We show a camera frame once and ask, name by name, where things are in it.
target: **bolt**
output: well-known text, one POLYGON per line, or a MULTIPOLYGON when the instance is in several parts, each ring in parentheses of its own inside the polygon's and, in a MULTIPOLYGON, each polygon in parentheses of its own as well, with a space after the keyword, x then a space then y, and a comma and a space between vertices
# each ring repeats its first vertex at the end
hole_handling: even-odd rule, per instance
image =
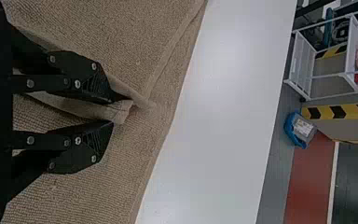
POLYGON ((80 82, 79 80, 76 80, 76 81, 75 81, 75 87, 76 87, 77 89, 80 89, 80 87, 81 87, 81 82, 80 82))
POLYGON ((50 56, 50 62, 55 63, 55 57, 54 56, 50 56))
POLYGON ((65 141, 63 141, 63 145, 64 145, 65 147, 71 146, 71 140, 65 140, 65 141))
POLYGON ((34 81, 32 79, 27 79, 27 87, 29 89, 34 87, 34 81))
POLYGON ((55 168, 55 162, 52 161, 52 162, 48 165, 48 169, 49 169, 49 170, 54 170, 54 168, 55 168))
POLYGON ((80 145, 81 143, 81 137, 75 138, 75 144, 80 145))
POLYGON ((92 157, 91 157, 91 161, 92 161, 92 163, 95 163, 95 162, 97 161, 97 156, 95 156, 95 155, 92 156, 92 157))
POLYGON ((32 136, 27 137, 27 144, 28 145, 33 145, 34 144, 34 137, 32 137, 32 136))

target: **white table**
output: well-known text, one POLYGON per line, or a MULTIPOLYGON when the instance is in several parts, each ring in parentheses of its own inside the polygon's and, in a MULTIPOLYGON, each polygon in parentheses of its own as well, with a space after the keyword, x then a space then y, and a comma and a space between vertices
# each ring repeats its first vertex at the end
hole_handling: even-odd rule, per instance
POLYGON ((210 0, 137 224, 255 223, 296 0, 210 0))

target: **black metal bracket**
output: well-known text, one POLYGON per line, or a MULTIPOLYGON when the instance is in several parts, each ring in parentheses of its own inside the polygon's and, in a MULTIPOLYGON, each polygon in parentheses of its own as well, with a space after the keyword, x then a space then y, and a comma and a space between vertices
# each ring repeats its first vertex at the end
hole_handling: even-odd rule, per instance
POLYGON ((12 148, 26 149, 13 157, 13 199, 43 173, 75 174, 101 161, 114 124, 109 121, 61 128, 47 133, 13 132, 12 148))
POLYGON ((70 51, 47 52, 7 22, 0 4, 0 220, 7 203, 43 173, 74 174, 98 163, 114 124, 95 121, 47 133, 13 131, 13 94, 47 91, 94 104, 127 99, 102 66, 70 51), (23 75, 13 75, 13 67, 23 75), (13 157, 14 149, 24 149, 13 157))

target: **gray floor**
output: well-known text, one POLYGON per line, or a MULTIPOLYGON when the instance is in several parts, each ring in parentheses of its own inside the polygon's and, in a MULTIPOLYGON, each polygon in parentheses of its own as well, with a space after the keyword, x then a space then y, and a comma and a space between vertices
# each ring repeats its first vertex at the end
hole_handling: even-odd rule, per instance
POLYGON ((283 84, 268 157, 257 224, 283 223, 295 146, 286 136, 283 124, 287 115, 300 108, 300 96, 283 84))
POLYGON ((333 224, 358 224, 358 146, 340 144, 333 224))

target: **red floor stripe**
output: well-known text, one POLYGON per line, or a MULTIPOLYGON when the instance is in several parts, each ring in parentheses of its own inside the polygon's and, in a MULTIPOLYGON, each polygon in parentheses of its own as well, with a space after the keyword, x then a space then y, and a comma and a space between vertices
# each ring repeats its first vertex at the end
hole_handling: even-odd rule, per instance
POLYGON ((296 149, 285 224, 326 223, 334 145, 324 134, 317 133, 307 149, 296 149))

